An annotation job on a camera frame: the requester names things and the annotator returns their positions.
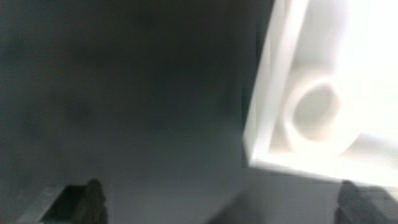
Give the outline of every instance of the dark gray wall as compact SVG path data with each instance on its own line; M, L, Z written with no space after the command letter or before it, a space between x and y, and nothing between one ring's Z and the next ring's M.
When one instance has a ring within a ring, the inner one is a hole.
M252 185L257 5L269 9L250 0L1 1L0 222L44 186L95 177L111 223L202 224ZM296 212L278 185L305 189L289 178L264 184L269 223L298 223L275 221Z

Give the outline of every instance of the black object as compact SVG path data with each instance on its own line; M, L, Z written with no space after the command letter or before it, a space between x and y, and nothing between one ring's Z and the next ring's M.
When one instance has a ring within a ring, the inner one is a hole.
M380 187L357 187L342 181L333 224L396 224L398 203Z
M101 183L44 189L15 223L106 224L108 214Z

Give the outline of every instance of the gray surface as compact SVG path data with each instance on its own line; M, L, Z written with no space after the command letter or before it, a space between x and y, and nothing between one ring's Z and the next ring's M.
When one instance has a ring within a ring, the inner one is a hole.
M202 224L216 214L255 177L253 11L246 0L1 1L0 221L46 186L92 177L111 223ZM262 185L268 223L325 223L332 187L284 176Z

